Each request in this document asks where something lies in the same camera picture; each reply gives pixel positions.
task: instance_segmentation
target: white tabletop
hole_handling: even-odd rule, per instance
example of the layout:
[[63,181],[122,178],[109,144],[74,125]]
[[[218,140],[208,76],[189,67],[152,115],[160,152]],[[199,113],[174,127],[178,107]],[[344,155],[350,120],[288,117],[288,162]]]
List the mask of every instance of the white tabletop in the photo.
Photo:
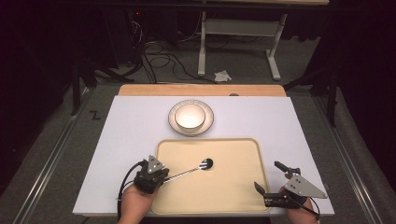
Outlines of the white tabletop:
[[[189,138],[175,132],[168,123],[170,109],[188,99],[205,102],[215,117],[212,127],[197,137],[248,137],[259,143],[270,192],[277,192],[288,181],[274,166],[274,161],[299,167],[303,177],[325,191],[289,97],[116,96],[73,213],[116,215],[116,198],[128,170],[139,161],[147,160],[149,155],[155,156],[162,140]],[[316,199],[316,202],[322,215],[334,214],[330,199]],[[283,213],[284,209],[272,208],[269,213],[259,215]]]

